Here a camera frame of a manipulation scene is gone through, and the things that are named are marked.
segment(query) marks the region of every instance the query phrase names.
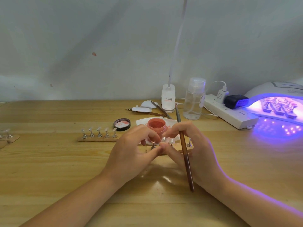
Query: hand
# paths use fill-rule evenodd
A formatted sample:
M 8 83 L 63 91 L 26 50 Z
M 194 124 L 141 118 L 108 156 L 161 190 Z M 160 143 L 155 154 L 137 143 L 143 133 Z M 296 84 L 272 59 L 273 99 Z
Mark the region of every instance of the hand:
M 159 143 L 159 135 L 143 124 L 131 128 L 124 133 L 112 149 L 102 175 L 110 178 L 120 187 L 137 176 L 148 164 L 161 154 L 162 148 L 157 147 L 148 153 L 140 153 L 138 143 L 145 145 L 145 138 Z
M 163 137 L 174 138 L 183 131 L 191 138 L 194 148 L 188 154 L 193 180 L 206 191 L 219 189 L 225 179 L 214 154 L 213 147 L 201 131 L 192 122 L 179 122 L 162 134 Z M 168 143 L 160 143 L 166 154 L 185 171 L 183 155 Z

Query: white wall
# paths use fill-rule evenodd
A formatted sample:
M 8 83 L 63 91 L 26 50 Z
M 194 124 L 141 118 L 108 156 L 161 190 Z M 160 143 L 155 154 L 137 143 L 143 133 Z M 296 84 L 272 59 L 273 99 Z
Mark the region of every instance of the white wall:
M 0 0 L 0 101 L 160 98 L 182 5 Z M 177 97 L 193 76 L 224 80 L 241 94 L 302 77 L 302 9 L 303 0 L 188 0 L 172 78 Z

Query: bottle cap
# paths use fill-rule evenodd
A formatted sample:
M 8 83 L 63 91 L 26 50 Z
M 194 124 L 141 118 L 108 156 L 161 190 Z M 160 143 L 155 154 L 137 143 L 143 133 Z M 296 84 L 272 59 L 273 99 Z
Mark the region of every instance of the bottle cap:
M 194 94 L 200 94 L 204 92 L 206 80 L 199 77 L 192 77 L 189 80 L 188 91 Z

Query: pink powder jar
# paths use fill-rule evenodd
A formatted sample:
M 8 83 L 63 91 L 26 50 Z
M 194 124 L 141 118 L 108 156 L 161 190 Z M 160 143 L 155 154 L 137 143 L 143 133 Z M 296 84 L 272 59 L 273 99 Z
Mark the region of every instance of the pink powder jar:
M 162 138 L 162 134 L 167 131 L 166 122 L 160 118 L 153 118 L 147 122 L 147 127 L 157 132 L 157 134 Z

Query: left hand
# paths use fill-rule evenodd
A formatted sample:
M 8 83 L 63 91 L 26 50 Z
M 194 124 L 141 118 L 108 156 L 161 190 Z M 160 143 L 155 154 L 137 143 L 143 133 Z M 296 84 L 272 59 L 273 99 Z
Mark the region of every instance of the left hand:
M 138 143 L 141 142 L 142 145 L 145 145 L 145 138 L 147 137 L 156 143 L 161 141 L 155 131 L 143 124 L 133 127 L 124 133 L 112 149 L 101 174 L 113 180 L 119 186 L 123 186 L 137 176 L 152 160 L 162 153 L 160 146 L 148 153 L 139 152 Z

